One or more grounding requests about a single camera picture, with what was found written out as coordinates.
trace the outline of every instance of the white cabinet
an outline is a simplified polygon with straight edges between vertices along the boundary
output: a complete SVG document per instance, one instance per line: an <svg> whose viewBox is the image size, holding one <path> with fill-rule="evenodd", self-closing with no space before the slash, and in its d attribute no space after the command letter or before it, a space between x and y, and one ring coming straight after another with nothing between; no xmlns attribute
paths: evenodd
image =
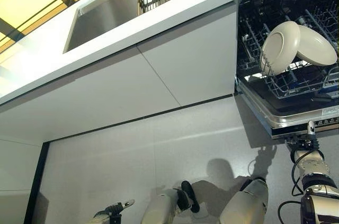
<svg viewBox="0 0 339 224"><path fill-rule="evenodd" d="M134 46L1 106L0 139L40 144L178 106Z"/></svg>
<svg viewBox="0 0 339 224"><path fill-rule="evenodd" d="M237 51L232 2L137 45L180 105L231 94Z"/></svg>

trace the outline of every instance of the plate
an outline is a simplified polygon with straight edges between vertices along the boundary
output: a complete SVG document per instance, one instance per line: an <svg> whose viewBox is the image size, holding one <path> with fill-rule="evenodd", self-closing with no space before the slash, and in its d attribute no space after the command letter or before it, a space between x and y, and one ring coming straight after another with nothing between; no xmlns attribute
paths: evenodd
<svg viewBox="0 0 339 224"><path fill-rule="evenodd" d="M282 73L296 56L299 43L300 30L296 22L287 21L276 26L266 38L260 55L260 67L264 75Z"/></svg>
<svg viewBox="0 0 339 224"><path fill-rule="evenodd" d="M318 32L300 25L300 45L297 57L317 66L332 65L337 54L331 44Z"/></svg>

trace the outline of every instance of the dishwasher door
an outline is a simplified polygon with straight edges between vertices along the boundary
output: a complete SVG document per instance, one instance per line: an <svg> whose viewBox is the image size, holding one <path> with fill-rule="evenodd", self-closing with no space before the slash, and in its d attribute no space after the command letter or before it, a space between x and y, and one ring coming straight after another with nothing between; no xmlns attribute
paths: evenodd
<svg viewBox="0 0 339 224"><path fill-rule="evenodd" d="M270 31L295 21L326 38L338 54L337 0L239 1L236 88L272 138L338 128L339 68L319 67L296 57L286 70L265 76L261 47Z"/></svg>

